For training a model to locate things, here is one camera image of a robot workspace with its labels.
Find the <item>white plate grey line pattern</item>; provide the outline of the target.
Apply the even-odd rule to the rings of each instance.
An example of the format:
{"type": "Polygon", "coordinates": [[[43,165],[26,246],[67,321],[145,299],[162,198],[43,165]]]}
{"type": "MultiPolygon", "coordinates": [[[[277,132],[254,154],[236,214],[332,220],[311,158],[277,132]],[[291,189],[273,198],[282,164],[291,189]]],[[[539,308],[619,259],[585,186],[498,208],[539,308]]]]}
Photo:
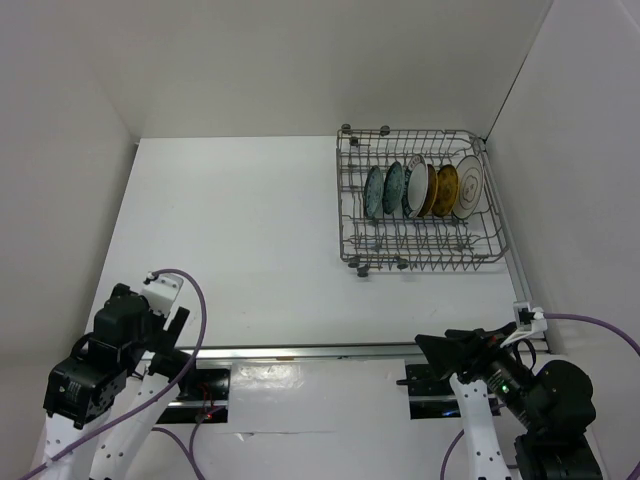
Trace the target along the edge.
{"type": "Polygon", "coordinates": [[[477,156],[468,155],[459,162],[456,170],[459,188],[452,215],[465,220],[474,213],[479,204],[484,185],[483,166],[477,156]]]}

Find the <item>dark teal patterned plate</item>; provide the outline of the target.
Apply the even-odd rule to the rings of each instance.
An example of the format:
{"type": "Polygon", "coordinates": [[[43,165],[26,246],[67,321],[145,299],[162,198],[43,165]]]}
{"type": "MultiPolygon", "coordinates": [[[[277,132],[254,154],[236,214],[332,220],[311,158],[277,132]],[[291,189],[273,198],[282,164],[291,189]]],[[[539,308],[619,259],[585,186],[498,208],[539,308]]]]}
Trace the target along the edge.
{"type": "Polygon", "coordinates": [[[384,179],[381,169],[372,166],[366,178],[364,186],[364,213],[367,218],[372,218],[378,211],[383,196],[384,179]]]}

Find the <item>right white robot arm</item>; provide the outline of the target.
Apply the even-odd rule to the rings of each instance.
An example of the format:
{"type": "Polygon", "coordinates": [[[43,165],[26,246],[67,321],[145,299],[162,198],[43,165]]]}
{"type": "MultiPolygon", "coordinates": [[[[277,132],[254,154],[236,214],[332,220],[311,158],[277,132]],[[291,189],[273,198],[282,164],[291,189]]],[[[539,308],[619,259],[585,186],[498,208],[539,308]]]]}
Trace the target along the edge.
{"type": "Polygon", "coordinates": [[[590,378],[565,360],[552,360],[534,374],[507,341],[515,332],[511,322],[493,331],[419,334],[415,342],[441,388],[457,392],[482,381],[524,426],[526,433],[514,441],[523,479],[601,479],[585,437],[596,418],[590,378]]]}

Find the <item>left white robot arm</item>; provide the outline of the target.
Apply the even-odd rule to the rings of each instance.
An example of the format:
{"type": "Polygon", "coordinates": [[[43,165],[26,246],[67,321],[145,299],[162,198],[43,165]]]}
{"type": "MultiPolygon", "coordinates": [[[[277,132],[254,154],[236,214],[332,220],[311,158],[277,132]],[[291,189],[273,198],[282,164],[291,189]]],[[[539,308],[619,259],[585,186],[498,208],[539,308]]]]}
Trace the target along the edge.
{"type": "Polygon", "coordinates": [[[169,403],[196,390],[195,357],[176,347],[189,316],[174,305],[182,285],[167,273],[139,293],[116,285],[49,373],[45,478],[123,478],[169,403]]]}

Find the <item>yellow plate brown rim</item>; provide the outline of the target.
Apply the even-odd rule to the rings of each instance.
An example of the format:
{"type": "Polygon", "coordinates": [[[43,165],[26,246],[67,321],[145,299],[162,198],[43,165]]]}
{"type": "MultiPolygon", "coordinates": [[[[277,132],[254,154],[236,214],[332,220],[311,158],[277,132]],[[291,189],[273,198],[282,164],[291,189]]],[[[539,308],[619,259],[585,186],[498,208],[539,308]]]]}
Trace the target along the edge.
{"type": "Polygon", "coordinates": [[[428,164],[427,165],[427,173],[428,173],[428,178],[427,178],[427,193],[426,193],[426,197],[424,200],[424,203],[421,207],[421,210],[418,214],[418,216],[420,218],[425,217],[430,210],[432,209],[436,197],[437,197],[437,190],[438,190],[438,173],[436,171],[436,168],[431,165],[428,164]]]}

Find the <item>white plate green lettered rim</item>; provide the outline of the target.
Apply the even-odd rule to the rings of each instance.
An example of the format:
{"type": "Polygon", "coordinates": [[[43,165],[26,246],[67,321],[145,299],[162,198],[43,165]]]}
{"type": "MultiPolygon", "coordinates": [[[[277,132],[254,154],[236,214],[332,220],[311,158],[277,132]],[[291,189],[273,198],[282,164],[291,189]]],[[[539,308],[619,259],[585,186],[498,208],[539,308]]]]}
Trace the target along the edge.
{"type": "Polygon", "coordinates": [[[402,196],[403,215],[415,218],[424,203],[427,193],[427,165],[424,157],[416,154],[411,157],[405,169],[404,192],[402,196]]]}

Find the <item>blue floral teal plate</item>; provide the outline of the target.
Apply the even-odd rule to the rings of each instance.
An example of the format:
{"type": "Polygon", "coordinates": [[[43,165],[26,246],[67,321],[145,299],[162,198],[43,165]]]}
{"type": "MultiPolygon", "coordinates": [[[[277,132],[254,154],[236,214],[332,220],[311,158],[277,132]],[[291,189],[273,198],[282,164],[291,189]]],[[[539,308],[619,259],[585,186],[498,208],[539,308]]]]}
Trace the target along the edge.
{"type": "Polygon", "coordinates": [[[399,161],[395,161],[387,170],[382,207],[385,215],[391,215],[401,202],[404,189],[404,170],[399,161]]]}

